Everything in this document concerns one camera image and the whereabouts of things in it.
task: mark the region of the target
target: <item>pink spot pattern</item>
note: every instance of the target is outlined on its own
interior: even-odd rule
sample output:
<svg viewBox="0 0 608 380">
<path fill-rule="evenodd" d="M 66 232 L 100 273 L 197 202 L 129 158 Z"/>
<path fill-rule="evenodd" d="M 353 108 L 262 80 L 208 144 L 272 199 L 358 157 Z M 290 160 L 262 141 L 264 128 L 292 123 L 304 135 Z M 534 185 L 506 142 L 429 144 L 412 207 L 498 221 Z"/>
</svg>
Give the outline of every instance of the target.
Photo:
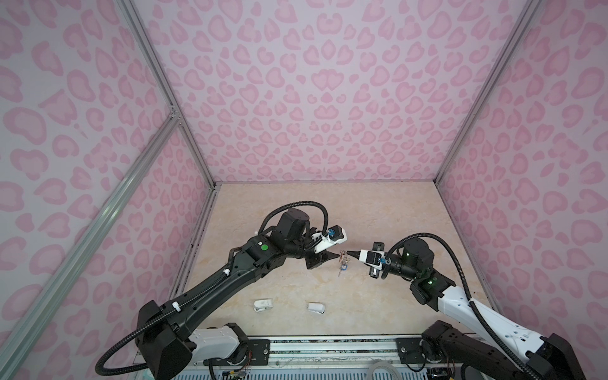
<svg viewBox="0 0 608 380">
<path fill-rule="evenodd" d="M 524 1 L 410 3 L 136 1 L 217 181 L 434 178 Z"/>
<path fill-rule="evenodd" d="M 95 362 L 135 328 L 139 308 L 150 300 L 168 299 L 207 192 L 181 132 L 175 131 L 139 185 L 138 198 L 125 207 L 57 311 L 49 325 L 57 326 L 49 331 L 54 338 L 43 335 L 26 359 L 23 368 L 32 379 L 98 378 Z M 162 225 L 158 215 L 164 216 Z M 30 286 L 21 293 L 28 299 L 39 291 Z M 135 345 L 129 345 L 108 365 L 128 365 L 135 353 Z"/>
<path fill-rule="evenodd" d="M 168 114 L 118 11 L 109 0 L 0 5 L 2 337 Z M 31 378 L 85 378 L 86 368 L 75 370 L 78 345 L 70 339 L 80 336 L 86 318 L 78 312 L 89 307 L 95 285 L 85 279 L 74 287 L 64 308 L 75 324 L 54 324 L 47 335 L 54 340 L 35 350 Z"/>
<path fill-rule="evenodd" d="M 569 339 L 587 378 L 608 370 L 606 17 L 547 2 L 440 186 L 503 312 Z"/>
</svg>

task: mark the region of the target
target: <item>black cable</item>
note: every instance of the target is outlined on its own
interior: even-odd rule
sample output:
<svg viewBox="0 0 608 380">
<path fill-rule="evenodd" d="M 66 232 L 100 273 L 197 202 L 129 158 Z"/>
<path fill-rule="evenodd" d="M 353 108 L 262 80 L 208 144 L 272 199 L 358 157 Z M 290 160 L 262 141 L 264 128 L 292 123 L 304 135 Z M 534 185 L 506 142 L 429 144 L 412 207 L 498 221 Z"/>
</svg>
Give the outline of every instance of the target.
<svg viewBox="0 0 608 380">
<path fill-rule="evenodd" d="M 321 210 L 323 212 L 323 230 L 321 231 L 321 233 L 323 234 L 323 236 L 327 236 L 327 225 L 329 224 L 330 217 L 327 214 L 327 209 L 325 208 L 325 206 L 323 206 L 321 203 L 314 202 L 314 201 L 293 202 L 293 203 L 286 204 L 284 206 L 281 206 L 281 207 L 271 211 L 270 214 L 268 214 L 268 216 L 266 216 L 264 218 L 264 221 L 262 222 L 262 225 L 261 225 L 260 229 L 258 230 L 258 235 L 262 234 L 262 232 L 266 228 L 267 223 L 270 221 L 270 219 L 272 219 L 273 216 L 275 216 L 276 214 L 283 212 L 285 210 L 289 210 L 293 207 L 300 207 L 300 206 L 317 207 L 319 210 Z"/>
<path fill-rule="evenodd" d="M 465 290 L 465 295 L 467 301 L 469 302 L 469 306 L 473 310 L 473 314 L 475 314 L 477 320 L 479 320 L 479 323 L 482 325 L 483 329 L 486 330 L 486 332 L 490 335 L 494 342 L 496 342 L 500 349 L 515 363 L 516 366 L 519 367 L 519 369 L 521 369 L 522 372 L 524 372 L 526 375 L 533 378 L 534 380 L 542 380 L 532 369 L 525 365 L 525 363 L 521 359 L 519 359 L 519 357 L 513 351 L 511 351 L 511 349 L 502 341 L 501 338 L 498 337 L 498 335 L 496 335 L 494 330 L 492 330 L 490 325 L 488 325 L 486 320 L 483 318 L 483 315 L 477 309 L 477 305 L 475 305 L 475 302 L 473 302 L 472 300 L 471 291 L 469 290 L 469 284 L 466 282 L 465 273 L 463 272 L 462 267 L 460 266 L 460 262 L 458 261 L 458 258 L 456 257 L 454 251 L 452 251 L 452 248 L 447 245 L 444 239 L 440 238 L 434 233 L 414 233 L 413 235 L 399 240 L 394 246 L 389 249 L 388 254 L 393 253 L 397 248 L 403 246 L 406 240 L 414 238 L 431 238 L 441 243 L 441 245 L 446 249 L 450 257 L 452 258 L 452 261 L 454 262 L 454 266 L 456 267 L 456 271 L 458 272 L 458 276 L 460 277 L 460 281 L 462 282 L 462 288 Z"/>
<path fill-rule="evenodd" d="M 264 231 L 262 231 L 262 233 L 258 233 L 258 235 L 267 235 L 269 232 L 274 231 L 275 228 L 277 228 L 277 226 L 270 226 Z"/>
<path fill-rule="evenodd" d="M 321 243 L 323 241 L 323 239 L 321 239 L 321 237 L 318 237 L 317 239 L 311 241 L 310 243 L 308 243 L 308 245 L 306 245 L 304 247 L 304 250 L 309 250 L 312 248 L 315 248 L 316 246 L 319 245 L 319 243 Z"/>
<path fill-rule="evenodd" d="M 228 263 L 226 263 L 226 265 L 225 265 L 226 269 L 228 269 L 230 271 L 232 270 L 232 265 L 234 264 L 234 253 L 239 251 L 240 249 L 241 249 L 241 247 L 233 248 L 230 250 L 230 252 L 228 253 Z M 202 290 L 198 294 L 194 295 L 190 299 L 184 301 L 183 303 L 179 304 L 179 307 L 183 308 L 183 307 L 193 303 L 194 301 L 200 299 L 202 296 L 206 295 L 211 290 L 216 288 L 219 284 L 221 284 L 227 277 L 228 277 L 228 275 L 226 273 L 222 272 L 221 275 L 211 285 L 209 285 L 209 287 Z M 150 330 L 152 327 L 158 325 L 159 323 L 163 322 L 165 319 L 169 318 L 170 316 L 172 316 L 173 314 L 175 314 L 177 312 L 178 312 L 177 309 L 173 308 L 168 313 L 162 314 L 162 315 L 154 318 L 150 322 L 146 323 L 144 326 L 136 329 L 131 334 L 125 336 L 123 339 L 121 339 L 118 343 L 113 345 L 108 351 L 106 351 L 99 358 L 99 360 L 95 364 L 95 372 L 101 376 L 117 376 L 117 375 L 122 375 L 124 373 L 141 371 L 141 370 L 148 368 L 148 364 L 146 364 L 146 363 L 130 365 L 129 367 L 120 367 L 120 368 L 106 368 L 106 367 L 104 367 L 104 365 L 112 357 L 112 355 L 114 355 L 116 352 L 118 352 L 119 349 L 123 348 L 128 342 L 131 342 L 137 336 L 145 333 L 146 331 Z"/>
<path fill-rule="evenodd" d="M 420 367 L 420 368 L 419 368 L 419 369 L 417 369 L 417 370 L 415 370 L 414 368 L 410 367 L 410 365 L 407 363 L 407 354 L 408 354 L 408 353 L 409 353 L 409 351 L 406 351 L 406 352 L 404 353 L 404 357 L 405 357 L 404 362 L 406 362 L 406 366 L 407 366 L 407 368 L 409 368 L 409 369 L 410 369 L 410 371 L 414 371 L 414 372 L 421 372 L 422 370 L 424 370 L 424 366 L 426 365 L 426 361 L 424 361 L 424 362 L 422 363 L 422 367 Z"/>
<path fill-rule="evenodd" d="M 466 369 L 469 368 L 468 364 L 463 364 L 460 367 L 460 380 L 466 380 Z"/>
<path fill-rule="evenodd" d="M 215 371 L 213 371 L 213 364 L 211 364 L 212 361 L 213 359 L 207 360 L 207 362 L 209 363 L 209 376 L 211 376 L 211 380 L 217 380 L 217 378 L 215 377 Z"/>
</svg>

